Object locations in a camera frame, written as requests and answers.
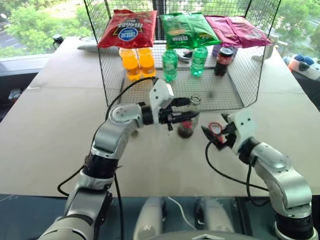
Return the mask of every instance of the green foliage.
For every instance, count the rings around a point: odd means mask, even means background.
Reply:
[[[319,51],[317,51],[316,49],[314,49],[311,46],[306,46],[306,45],[300,44],[295,47],[294,53],[295,54],[302,54],[305,56],[316,57],[317,54],[319,54]]]
[[[280,40],[289,43],[288,52],[295,53],[312,34],[309,17],[320,14],[320,5],[313,0],[283,0],[278,11],[276,32]]]
[[[203,15],[218,16],[243,16],[246,13],[247,0],[219,0],[207,2],[203,9]]]
[[[25,2],[25,0],[0,0],[0,13],[10,16],[10,12],[13,9],[18,8]]]
[[[108,2],[111,14],[114,9],[129,9],[134,12],[152,11],[154,9],[152,0],[112,0]]]
[[[0,59],[16,56],[24,56],[26,52],[22,48],[14,48],[13,46],[0,47]]]
[[[183,13],[183,12],[193,12],[196,11],[196,9],[200,9],[202,6],[202,2],[199,2],[197,0],[189,0],[189,1],[177,1],[177,0],[171,0],[170,2],[166,2],[166,13],[172,14],[172,13]]]
[[[78,19],[80,26],[91,30],[91,24],[87,14],[85,6],[78,7],[76,10],[76,18]]]
[[[311,39],[312,47],[319,55],[320,54],[320,25],[316,28],[314,33],[311,35],[310,39]]]
[[[11,11],[18,7],[33,6],[36,10],[39,10],[66,1],[68,0],[0,0],[0,13],[4,13],[9,17]]]
[[[27,46],[31,54],[51,52],[51,37],[59,26],[57,19],[33,6],[21,6],[11,12],[9,20],[11,24],[6,28],[7,33]]]
[[[9,20],[6,32],[27,46],[26,54],[52,53],[54,34],[64,37],[92,35],[88,16],[84,16],[82,9],[77,11],[77,18],[63,19],[51,17],[31,5],[21,6],[12,10]]]

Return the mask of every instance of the green soda bottle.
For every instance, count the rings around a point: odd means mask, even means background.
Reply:
[[[208,56],[208,50],[205,46],[196,48],[192,53],[191,74],[200,76],[205,70],[205,62]]]
[[[167,82],[177,78],[178,54],[174,49],[167,49],[162,56],[163,77]]]

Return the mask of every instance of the red chip bag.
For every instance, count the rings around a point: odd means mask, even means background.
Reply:
[[[155,39],[157,11],[114,10],[99,48],[117,46],[125,49],[152,47]]]

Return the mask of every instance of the bottle cap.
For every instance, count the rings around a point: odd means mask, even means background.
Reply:
[[[52,39],[54,40],[55,43],[62,44],[64,41],[64,38],[62,37],[61,34],[55,34],[52,36]]]
[[[234,48],[233,47],[222,47],[220,49],[220,54],[223,57],[231,57],[234,54]]]

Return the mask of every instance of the wire mesh basket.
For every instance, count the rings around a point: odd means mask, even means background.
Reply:
[[[165,34],[159,16],[169,13],[202,12],[205,16],[244,16],[269,36],[281,0],[84,0],[94,37],[100,41],[114,9],[134,12],[157,10],[155,41],[152,48],[156,76],[163,78],[162,55],[166,50]],[[216,59],[208,47],[205,70],[191,75],[190,63],[178,62],[177,79],[171,82],[176,97],[201,97],[200,110],[231,110],[257,101],[265,47],[240,48],[227,74],[215,76]],[[176,49],[183,54],[185,49]],[[117,47],[99,48],[99,61],[107,105],[131,83],[122,67]],[[119,100],[122,104],[149,101],[151,81],[136,84]]]

